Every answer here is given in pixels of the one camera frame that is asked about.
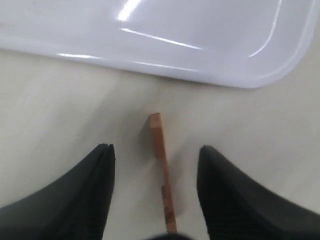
floor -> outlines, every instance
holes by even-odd
[[[0,50],[0,205],[112,143],[116,184],[104,239],[164,233],[161,166],[146,126],[149,114],[161,112],[181,233],[208,239],[196,191],[202,145],[320,213],[319,62],[320,26],[292,73],[250,90]]]

wooden strip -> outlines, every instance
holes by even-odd
[[[166,230],[168,233],[176,233],[177,224],[170,185],[162,119],[160,113],[158,112],[150,115],[149,119],[155,157],[161,161],[163,168],[164,185],[161,187],[161,193],[164,206]]]

